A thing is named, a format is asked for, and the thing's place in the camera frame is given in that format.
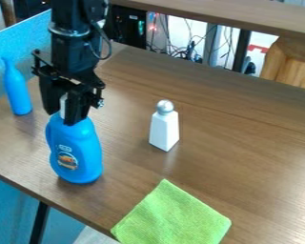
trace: microfiber cloth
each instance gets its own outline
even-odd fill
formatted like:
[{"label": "microfiber cloth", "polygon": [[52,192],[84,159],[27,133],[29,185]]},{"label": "microfiber cloth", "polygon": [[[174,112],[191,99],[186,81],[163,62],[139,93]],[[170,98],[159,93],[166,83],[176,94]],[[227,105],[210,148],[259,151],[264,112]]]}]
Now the microfiber cloth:
[{"label": "microfiber cloth", "polygon": [[164,179],[111,232],[122,244],[214,244],[231,224]]}]

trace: blue detergent bottle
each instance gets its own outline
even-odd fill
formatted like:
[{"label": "blue detergent bottle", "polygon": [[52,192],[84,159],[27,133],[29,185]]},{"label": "blue detergent bottle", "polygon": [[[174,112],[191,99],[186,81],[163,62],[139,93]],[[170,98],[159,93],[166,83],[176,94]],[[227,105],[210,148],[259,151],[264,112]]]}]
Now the blue detergent bottle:
[{"label": "blue detergent bottle", "polygon": [[63,123],[66,99],[62,96],[60,112],[51,116],[46,127],[51,167],[71,183],[91,183],[103,172],[102,148],[88,117],[73,126]]}]

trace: table surface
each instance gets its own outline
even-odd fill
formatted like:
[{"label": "table surface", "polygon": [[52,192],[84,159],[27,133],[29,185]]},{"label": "table surface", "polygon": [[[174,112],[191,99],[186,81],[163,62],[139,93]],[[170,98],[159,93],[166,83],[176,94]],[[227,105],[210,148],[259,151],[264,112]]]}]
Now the table surface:
[{"label": "table surface", "polygon": [[[106,106],[91,110],[105,173],[79,186],[49,164],[37,81],[33,112],[13,116],[0,99],[0,179],[109,234],[163,178],[232,222],[224,243],[305,243],[305,91],[114,45],[97,73]],[[154,105],[171,99],[180,142],[148,143]]]},{"label": "table surface", "polygon": [[240,29],[305,39],[305,7],[271,0],[112,0],[112,3]]}]

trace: white salt shaker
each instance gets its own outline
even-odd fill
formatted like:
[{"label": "white salt shaker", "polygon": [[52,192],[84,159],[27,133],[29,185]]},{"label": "white salt shaker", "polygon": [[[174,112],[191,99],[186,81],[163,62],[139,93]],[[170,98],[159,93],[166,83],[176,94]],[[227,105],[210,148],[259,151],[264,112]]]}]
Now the white salt shaker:
[{"label": "white salt shaker", "polygon": [[169,100],[161,100],[152,115],[149,143],[168,152],[179,140],[178,113]]}]

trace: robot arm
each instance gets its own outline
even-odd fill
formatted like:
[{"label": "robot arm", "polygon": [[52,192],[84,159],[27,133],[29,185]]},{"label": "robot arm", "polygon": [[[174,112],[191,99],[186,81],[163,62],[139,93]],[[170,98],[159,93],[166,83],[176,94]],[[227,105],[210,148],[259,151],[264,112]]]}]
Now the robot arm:
[{"label": "robot arm", "polygon": [[[112,46],[99,22],[107,16],[108,0],[52,0],[51,55],[34,51],[32,71],[39,76],[44,109],[48,114],[60,110],[59,100],[67,94],[66,125],[85,119],[90,106],[101,107],[105,84],[94,73],[99,59],[111,55]],[[110,51],[101,58],[102,42]]]}]

